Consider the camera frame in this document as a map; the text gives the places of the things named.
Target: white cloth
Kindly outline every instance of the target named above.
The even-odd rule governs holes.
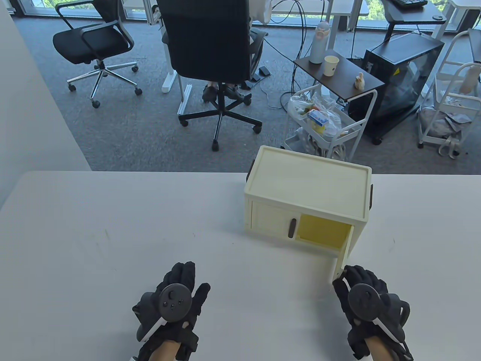
[[[272,14],[272,0],[249,0],[249,16],[252,21],[260,21],[266,25]]]

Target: cabinet door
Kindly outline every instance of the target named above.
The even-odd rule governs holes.
[[[300,216],[299,212],[252,202],[251,228],[259,233],[295,239]]]
[[[339,252],[339,256],[336,262],[336,268],[334,269],[334,277],[332,280],[339,278],[344,270],[344,266],[346,265],[346,260],[349,255],[349,247],[351,245],[351,239],[353,237],[354,226],[351,226],[351,230],[349,231],[346,241],[342,245],[342,248]]]

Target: floor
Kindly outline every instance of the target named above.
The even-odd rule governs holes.
[[[87,23],[72,22],[74,26]],[[281,144],[286,115],[274,107],[279,106],[279,96],[290,89],[292,65],[269,46],[264,46],[261,60],[272,73],[261,83],[268,93],[268,101],[257,86],[253,89],[252,105],[236,108],[240,113],[262,120],[262,132],[256,135],[248,125],[227,118],[220,131],[220,151],[213,153],[210,148],[217,119],[193,120],[183,128],[176,115],[180,99],[177,84],[168,94],[161,92],[166,65],[157,26],[127,23],[126,28],[136,42],[134,49],[108,62],[137,60],[140,68],[137,73],[129,68],[119,73],[138,82],[143,94],[136,96],[127,84],[107,77],[102,80],[97,96],[101,106],[94,109],[88,99],[93,78],[76,83],[76,92],[69,92],[65,82],[91,70],[92,65],[72,65],[53,48],[52,36],[66,30],[65,23],[60,19],[42,18],[15,19],[15,23],[92,170],[246,172],[260,145]],[[269,28],[268,31],[268,40],[294,58],[299,49],[300,30]],[[308,39],[311,37],[312,31],[308,33]],[[380,32],[358,32],[354,55],[362,57],[366,48],[378,45],[382,39]],[[352,40],[352,34],[339,33],[335,50],[349,56]],[[467,42],[460,47],[466,56]],[[298,70],[296,79],[301,87],[312,83],[302,70]],[[193,89],[186,112],[210,109],[201,101],[204,82],[186,79],[185,84],[188,83]],[[415,123],[409,120],[386,135],[379,146],[364,137],[353,162],[372,167],[374,173],[481,174],[480,141],[478,126],[467,139],[458,160],[441,157],[434,147],[426,146],[422,150],[416,147]]]

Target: office chair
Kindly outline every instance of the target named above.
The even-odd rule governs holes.
[[[157,0],[166,33],[172,68],[180,76],[218,83],[215,110],[179,115],[183,127],[189,119],[218,116],[212,150],[219,150],[217,137],[223,116],[253,125],[254,133],[262,122],[231,111],[241,103],[250,105],[251,94],[225,104],[226,84],[251,79],[262,54],[266,32],[249,30],[248,0]]]
[[[92,4],[105,21],[105,24],[92,24],[73,28],[61,14],[60,9],[66,6],[82,4]],[[77,0],[57,4],[55,10],[70,28],[70,30],[53,36],[53,46],[56,51],[73,64],[90,64],[93,60],[97,61],[94,70],[67,80],[70,91],[76,90],[75,85],[72,84],[73,82],[97,75],[90,100],[92,101],[92,106],[98,108],[100,102],[94,100],[95,93],[99,88],[102,77],[111,75],[134,86],[136,95],[142,94],[142,89],[137,87],[137,83],[113,72],[113,70],[131,66],[132,71],[135,73],[139,69],[137,62],[111,66],[105,66],[103,63],[104,59],[128,52],[134,47],[134,40],[125,30],[119,17],[120,12],[123,11],[122,0]]]

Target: computer case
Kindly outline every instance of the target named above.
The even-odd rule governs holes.
[[[368,135],[384,135],[399,123],[393,125],[394,117],[416,106],[443,45],[427,35],[409,33],[366,50],[361,67],[385,83],[378,89],[378,98],[367,122]],[[353,100],[348,105],[349,116],[361,120],[370,101],[370,97]]]

